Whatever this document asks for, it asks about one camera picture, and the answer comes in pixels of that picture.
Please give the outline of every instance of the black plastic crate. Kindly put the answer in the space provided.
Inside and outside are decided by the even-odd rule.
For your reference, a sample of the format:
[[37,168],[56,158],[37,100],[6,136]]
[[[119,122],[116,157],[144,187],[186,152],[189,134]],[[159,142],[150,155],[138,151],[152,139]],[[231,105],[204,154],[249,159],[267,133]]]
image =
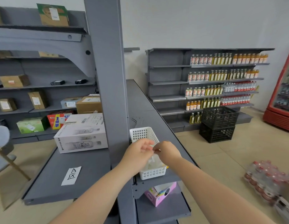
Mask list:
[[235,127],[227,127],[212,130],[205,124],[200,125],[199,134],[209,143],[231,140]]
[[225,106],[204,108],[202,123],[211,129],[234,127],[239,112]]

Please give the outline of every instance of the white cardboard box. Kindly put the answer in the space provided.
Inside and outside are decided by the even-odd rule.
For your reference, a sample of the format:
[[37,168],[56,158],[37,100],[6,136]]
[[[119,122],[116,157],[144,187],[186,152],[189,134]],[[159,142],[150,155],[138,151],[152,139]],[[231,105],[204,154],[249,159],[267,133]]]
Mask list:
[[70,115],[54,140],[60,153],[108,148],[103,114]]

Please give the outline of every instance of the beverage cooler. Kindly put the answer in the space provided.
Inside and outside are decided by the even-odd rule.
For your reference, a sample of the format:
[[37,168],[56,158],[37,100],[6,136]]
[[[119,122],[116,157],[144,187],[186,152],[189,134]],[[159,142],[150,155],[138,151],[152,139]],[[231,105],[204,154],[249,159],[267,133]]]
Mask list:
[[289,131],[289,55],[280,73],[263,120]]

